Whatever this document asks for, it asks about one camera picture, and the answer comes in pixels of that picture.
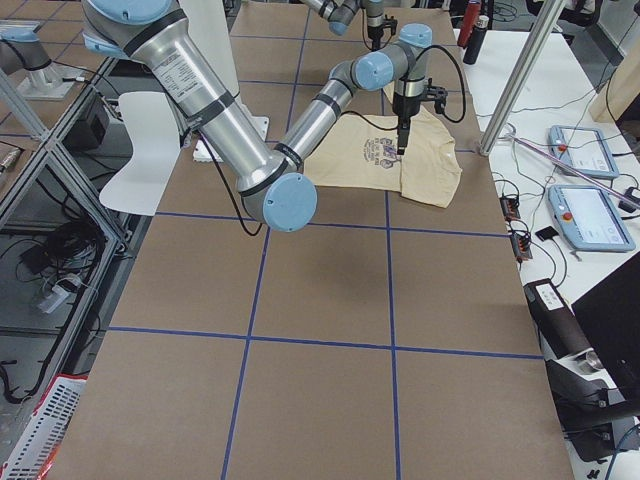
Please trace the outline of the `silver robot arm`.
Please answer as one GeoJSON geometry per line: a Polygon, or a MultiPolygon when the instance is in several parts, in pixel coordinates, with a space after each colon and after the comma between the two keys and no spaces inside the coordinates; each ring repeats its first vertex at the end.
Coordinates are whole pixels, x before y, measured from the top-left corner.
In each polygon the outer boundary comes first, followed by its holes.
{"type": "Polygon", "coordinates": [[[385,14],[384,2],[380,0],[301,0],[301,3],[326,20],[329,29],[336,35],[343,35],[356,15],[363,11],[363,31],[370,42],[363,39],[370,51],[385,47],[396,34],[398,21],[385,14]]]}
{"type": "Polygon", "coordinates": [[[425,24],[407,24],[395,42],[336,65],[284,139],[270,148],[191,39],[178,2],[85,1],[82,7],[90,30],[152,71],[188,122],[235,173],[245,211],[274,230],[299,230],[314,216],[316,188],[302,173],[303,162],[357,91],[395,85],[397,151],[407,148],[432,45],[432,30],[425,24]]]}

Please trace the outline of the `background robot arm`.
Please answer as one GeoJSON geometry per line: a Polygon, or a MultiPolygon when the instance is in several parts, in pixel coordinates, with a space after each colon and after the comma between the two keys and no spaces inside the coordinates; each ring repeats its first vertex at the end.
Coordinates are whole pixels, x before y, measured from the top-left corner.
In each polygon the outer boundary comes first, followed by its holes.
{"type": "Polygon", "coordinates": [[[26,72],[17,90],[29,100],[62,100],[72,87],[64,81],[65,70],[52,61],[38,35],[27,27],[1,30],[1,70],[6,75],[26,72]]]}

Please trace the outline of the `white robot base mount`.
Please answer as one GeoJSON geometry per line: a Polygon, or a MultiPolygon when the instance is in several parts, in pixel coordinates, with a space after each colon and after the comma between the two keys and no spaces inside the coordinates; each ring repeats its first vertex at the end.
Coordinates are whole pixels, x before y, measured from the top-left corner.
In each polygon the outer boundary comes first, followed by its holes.
{"type": "MultiPolygon", "coordinates": [[[[257,132],[261,141],[267,139],[267,133],[269,130],[270,119],[267,116],[255,116],[249,115],[249,121],[253,126],[253,129],[257,132]]],[[[201,138],[196,143],[196,148],[193,152],[193,160],[195,162],[224,162],[226,159],[225,152],[228,142],[220,143],[214,142],[212,138],[201,138]]]]}

